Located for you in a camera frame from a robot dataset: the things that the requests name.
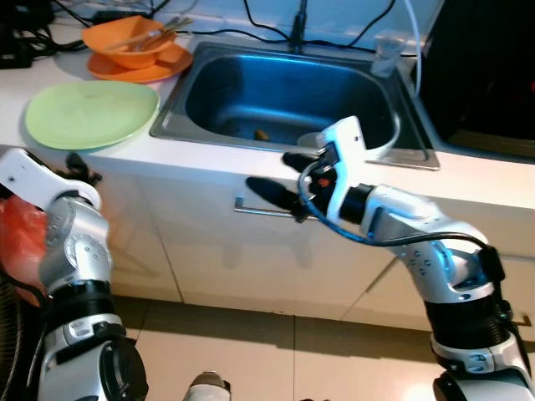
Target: orange plate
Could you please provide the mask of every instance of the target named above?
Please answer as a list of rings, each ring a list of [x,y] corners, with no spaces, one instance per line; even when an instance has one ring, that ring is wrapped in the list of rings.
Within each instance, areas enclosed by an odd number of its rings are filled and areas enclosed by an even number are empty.
[[[156,64],[147,69],[126,69],[102,54],[94,53],[87,63],[90,73],[100,79],[144,83],[170,77],[187,69],[193,56],[173,43],[158,56]]]

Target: black appliance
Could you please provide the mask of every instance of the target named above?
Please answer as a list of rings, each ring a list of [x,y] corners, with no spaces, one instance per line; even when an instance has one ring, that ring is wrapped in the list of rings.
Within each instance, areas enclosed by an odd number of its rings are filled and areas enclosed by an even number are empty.
[[[54,20],[49,0],[2,0],[0,4],[0,69],[32,66],[29,45],[18,32],[45,28]]]
[[[420,97],[451,149],[535,160],[534,18],[533,0],[445,0]]]

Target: orange bowl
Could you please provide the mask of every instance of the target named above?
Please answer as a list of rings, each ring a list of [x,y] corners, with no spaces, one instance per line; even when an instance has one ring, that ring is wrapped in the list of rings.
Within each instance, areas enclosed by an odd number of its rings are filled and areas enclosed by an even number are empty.
[[[103,54],[122,67],[127,69],[146,69],[155,64],[162,50],[171,46],[176,38],[176,33],[166,35],[165,38],[156,41],[149,49],[143,52],[121,51],[120,48],[116,50],[106,49],[115,43],[163,26],[163,23],[136,15],[84,29],[82,31],[82,39],[87,47],[95,53]]]

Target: cabinet handle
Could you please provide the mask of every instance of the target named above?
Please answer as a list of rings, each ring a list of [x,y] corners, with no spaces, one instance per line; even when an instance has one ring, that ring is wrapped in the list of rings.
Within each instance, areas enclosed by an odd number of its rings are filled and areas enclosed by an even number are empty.
[[[291,213],[287,211],[270,211],[269,209],[257,209],[254,207],[245,207],[243,204],[245,199],[241,196],[237,196],[234,200],[234,211],[236,213],[248,213],[250,215],[261,215],[261,216],[275,216],[275,217],[286,217],[293,219]],[[314,216],[307,217],[307,220],[317,220]]]
[[[531,327],[532,321],[526,313],[521,315],[522,322],[515,322],[519,327]]]

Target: wall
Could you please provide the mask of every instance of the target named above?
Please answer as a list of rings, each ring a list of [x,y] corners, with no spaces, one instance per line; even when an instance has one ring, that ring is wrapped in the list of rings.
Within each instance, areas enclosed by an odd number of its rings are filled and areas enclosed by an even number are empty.
[[[428,33],[431,24],[444,0],[411,0],[423,34]],[[171,0],[157,15],[161,20],[168,19],[167,13],[179,13],[188,9],[195,0]],[[275,25],[290,33],[293,17],[300,0],[249,0],[253,18],[259,23]],[[379,15],[389,0],[308,0],[307,39],[333,40],[345,43],[356,36],[362,28]],[[95,9],[136,8],[148,10],[150,0],[71,0],[64,4],[77,13],[90,17]],[[196,20],[190,29],[245,28],[248,32],[260,33],[266,38],[276,38],[276,33],[250,26],[242,0],[199,0],[190,11]],[[363,37],[360,45],[373,46],[373,37],[382,29],[393,29],[411,33],[410,20],[403,1],[398,0],[390,13],[377,23]]]

